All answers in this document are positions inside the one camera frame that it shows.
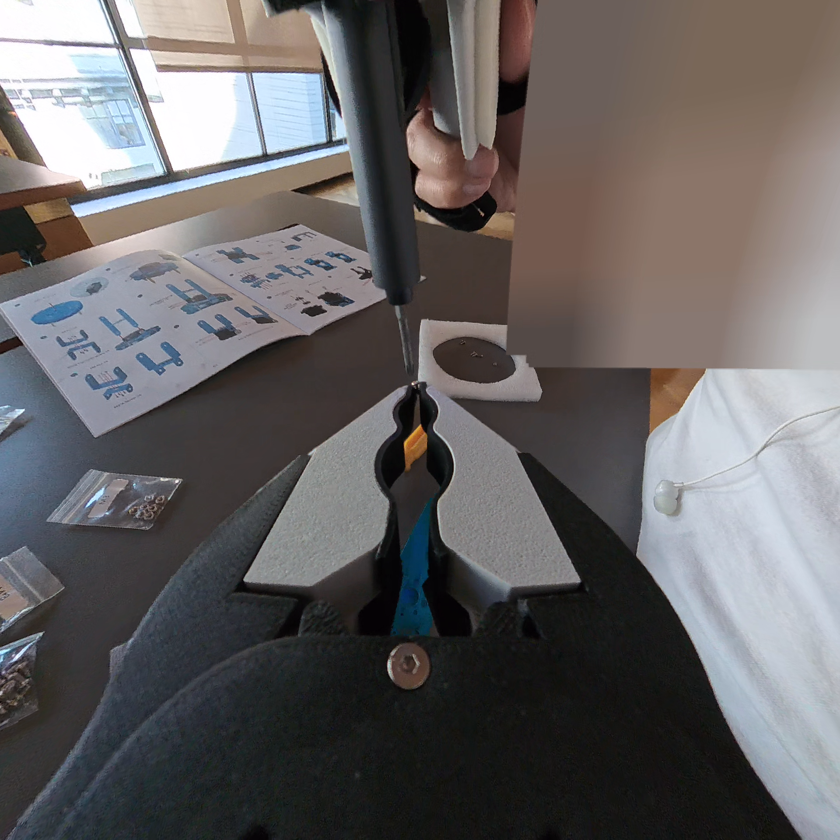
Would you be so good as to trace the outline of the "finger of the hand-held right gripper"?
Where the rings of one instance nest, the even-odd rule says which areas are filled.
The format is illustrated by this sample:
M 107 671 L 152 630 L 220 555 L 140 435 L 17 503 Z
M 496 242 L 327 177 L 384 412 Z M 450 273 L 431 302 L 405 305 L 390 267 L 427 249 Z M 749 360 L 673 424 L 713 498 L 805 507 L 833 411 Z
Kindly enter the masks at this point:
M 467 160 L 497 130 L 500 1 L 397 1 L 404 119 L 425 92 L 434 125 L 461 142 Z
M 268 1 L 262 4 L 262 55 L 283 70 L 320 70 L 319 31 L 309 14 L 297 8 L 280 12 Z

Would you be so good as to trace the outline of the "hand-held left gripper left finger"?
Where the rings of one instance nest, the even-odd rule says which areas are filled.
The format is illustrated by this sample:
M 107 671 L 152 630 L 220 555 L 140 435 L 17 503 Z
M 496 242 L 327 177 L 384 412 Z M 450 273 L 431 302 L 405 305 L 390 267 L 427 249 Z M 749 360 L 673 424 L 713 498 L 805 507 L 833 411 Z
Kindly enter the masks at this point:
M 397 388 L 316 447 L 245 574 L 257 592 L 326 601 L 351 630 L 389 587 L 390 489 L 405 469 L 416 390 Z

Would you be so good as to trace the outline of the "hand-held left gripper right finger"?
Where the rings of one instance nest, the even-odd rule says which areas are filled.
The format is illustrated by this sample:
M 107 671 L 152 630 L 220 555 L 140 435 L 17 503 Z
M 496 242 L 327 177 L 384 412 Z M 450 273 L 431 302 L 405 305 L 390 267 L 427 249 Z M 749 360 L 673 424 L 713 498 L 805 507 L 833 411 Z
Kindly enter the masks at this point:
M 440 634 L 470 634 L 493 603 L 572 592 L 581 578 L 518 451 L 420 384 L 431 507 L 424 591 Z

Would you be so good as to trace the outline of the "dark grey electric screwdriver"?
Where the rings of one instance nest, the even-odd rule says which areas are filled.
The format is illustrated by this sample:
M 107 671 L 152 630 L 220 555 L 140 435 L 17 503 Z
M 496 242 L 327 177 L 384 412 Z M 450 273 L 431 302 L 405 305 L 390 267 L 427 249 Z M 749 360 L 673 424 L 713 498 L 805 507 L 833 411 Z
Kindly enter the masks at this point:
M 394 4 L 324 1 L 322 12 L 374 283 L 395 309 L 412 380 L 417 368 L 406 308 L 421 271 Z

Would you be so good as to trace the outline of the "blue acrylic plate part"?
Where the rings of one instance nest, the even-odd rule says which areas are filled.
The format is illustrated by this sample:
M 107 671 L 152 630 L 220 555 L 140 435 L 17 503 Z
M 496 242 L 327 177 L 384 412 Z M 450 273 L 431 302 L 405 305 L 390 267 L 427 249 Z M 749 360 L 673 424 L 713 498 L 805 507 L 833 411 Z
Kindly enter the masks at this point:
M 395 636 L 428 636 L 434 619 L 424 593 L 432 501 L 425 505 L 401 551 L 402 584 L 392 624 Z

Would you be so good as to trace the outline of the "dark grey desk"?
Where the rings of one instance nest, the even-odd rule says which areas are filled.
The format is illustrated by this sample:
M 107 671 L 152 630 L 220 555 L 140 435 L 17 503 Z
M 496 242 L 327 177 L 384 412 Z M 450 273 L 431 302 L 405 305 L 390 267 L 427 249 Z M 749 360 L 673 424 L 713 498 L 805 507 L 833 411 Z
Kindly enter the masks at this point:
M 300 223 L 364 247 L 359 211 L 283 192 L 2 275 L 2 300 L 156 245 L 189 250 Z M 425 282 L 408 315 L 508 320 L 511 242 L 418 223 Z M 2 556 L 29 547 L 66 589 L 2 644 L 44 632 L 38 711 L 2 731 L 2 838 L 78 740 L 109 677 L 109 653 L 219 522 L 295 457 L 404 384 L 396 320 L 380 302 L 271 344 L 191 391 L 94 438 L 24 348 L 2 354 L 2 405 L 23 407 L 2 438 Z M 534 455 L 635 550 L 641 520 L 649 374 L 540 369 L 534 404 L 463 402 Z M 182 478 L 152 530 L 71 528 L 48 515 L 88 469 Z

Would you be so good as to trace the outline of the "person's right hand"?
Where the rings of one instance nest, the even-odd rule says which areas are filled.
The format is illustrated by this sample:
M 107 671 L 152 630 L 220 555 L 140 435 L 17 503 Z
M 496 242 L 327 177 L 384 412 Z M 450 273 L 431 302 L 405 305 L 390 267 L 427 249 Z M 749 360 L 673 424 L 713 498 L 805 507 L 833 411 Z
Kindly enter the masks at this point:
M 500 79 L 517 86 L 530 70 L 537 16 L 533 1 L 500 5 Z M 407 127 L 407 150 L 417 168 L 415 193 L 431 207 L 455 210 L 489 193 L 500 213 L 516 210 L 525 108 L 497 117 L 495 143 L 466 159 L 461 143 L 436 129 L 426 89 Z

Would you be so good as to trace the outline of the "beige roller shade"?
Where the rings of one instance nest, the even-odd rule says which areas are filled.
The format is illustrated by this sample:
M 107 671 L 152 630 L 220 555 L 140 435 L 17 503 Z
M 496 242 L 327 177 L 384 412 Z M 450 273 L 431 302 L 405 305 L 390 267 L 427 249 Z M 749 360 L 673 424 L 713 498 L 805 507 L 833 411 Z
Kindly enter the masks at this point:
M 319 71 L 309 16 L 270 17 L 261 1 L 134 1 L 161 71 Z

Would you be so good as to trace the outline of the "white foam block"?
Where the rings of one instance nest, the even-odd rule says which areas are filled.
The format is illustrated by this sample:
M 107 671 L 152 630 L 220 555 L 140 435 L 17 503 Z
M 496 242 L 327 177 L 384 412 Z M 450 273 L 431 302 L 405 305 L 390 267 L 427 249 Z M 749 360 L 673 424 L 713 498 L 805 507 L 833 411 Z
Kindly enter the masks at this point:
M 536 371 L 521 354 L 510 356 L 507 352 L 508 328 L 504 324 L 480 322 L 452 322 L 424 319 L 419 330 L 417 377 L 421 382 L 437 389 L 448 397 L 484 402 L 537 402 L 542 389 Z M 498 349 L 501 362 L 512 362 L 513 370 L 498 381 L 478 382 L 467 375 L 478 375 L 477 368 L 466 366 L 472 357 L 471 347 L 461 341 L 481 341 L 491 349 Z M 451 344 L 456 351 L 455 364 L 463 374 L 452 375 L 435 359 L 434 352 Z

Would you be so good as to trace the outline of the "group of small screw bags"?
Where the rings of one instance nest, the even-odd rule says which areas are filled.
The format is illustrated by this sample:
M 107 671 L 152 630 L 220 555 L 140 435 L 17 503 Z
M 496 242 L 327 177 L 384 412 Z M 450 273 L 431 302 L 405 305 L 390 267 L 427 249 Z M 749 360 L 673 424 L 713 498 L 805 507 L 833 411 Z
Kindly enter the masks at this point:
M 181 483 L 178 478 L 90 469 L 47 521 L 67 526 L 151 529 Z M 23 547 L 2 556 L 2 632 L 53 600 L 64 588 L 31 549 Z M 38 709 L 35 672 L 41 637 L 42 633 L 35 633 L 1 648 L 2 729 Z

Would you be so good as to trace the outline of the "assembly instruction booklet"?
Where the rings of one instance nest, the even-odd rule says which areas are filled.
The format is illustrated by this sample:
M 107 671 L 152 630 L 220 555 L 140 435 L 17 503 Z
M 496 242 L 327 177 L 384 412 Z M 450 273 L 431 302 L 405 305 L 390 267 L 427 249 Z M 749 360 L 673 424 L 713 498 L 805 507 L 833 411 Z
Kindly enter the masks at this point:
M 385 299 L 367 253 L 301 224 L 126 255 L 2 304 L 94 437 L 279 340 Z

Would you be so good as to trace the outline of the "person's white shirt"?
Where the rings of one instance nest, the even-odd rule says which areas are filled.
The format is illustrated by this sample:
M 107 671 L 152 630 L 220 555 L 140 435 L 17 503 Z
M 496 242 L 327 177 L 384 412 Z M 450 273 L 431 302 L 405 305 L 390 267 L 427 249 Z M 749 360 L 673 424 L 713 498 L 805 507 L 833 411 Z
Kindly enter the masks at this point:
M 803 838 L 839 837 L 839 373 L 708 370 L 647 441 L 637 556 Z

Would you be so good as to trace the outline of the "dark side table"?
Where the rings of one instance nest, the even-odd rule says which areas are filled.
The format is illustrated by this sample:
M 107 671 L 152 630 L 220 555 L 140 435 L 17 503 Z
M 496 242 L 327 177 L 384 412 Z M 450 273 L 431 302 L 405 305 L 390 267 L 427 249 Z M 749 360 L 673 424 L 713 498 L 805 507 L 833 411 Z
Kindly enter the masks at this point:
M 1 210 L 25 207 L 84 193 L 83 182 L 42 165 L 1 155 Z

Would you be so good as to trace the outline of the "large window black frame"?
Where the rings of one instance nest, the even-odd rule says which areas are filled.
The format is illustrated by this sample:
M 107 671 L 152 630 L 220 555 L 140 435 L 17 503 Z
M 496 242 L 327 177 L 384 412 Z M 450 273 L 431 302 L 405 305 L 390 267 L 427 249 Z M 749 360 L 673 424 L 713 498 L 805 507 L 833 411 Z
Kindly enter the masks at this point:
M 321 70 L 158 70 L 133 2 L 2 2 L 2 87 L 50 169 L 105 192 L 343 137 Z

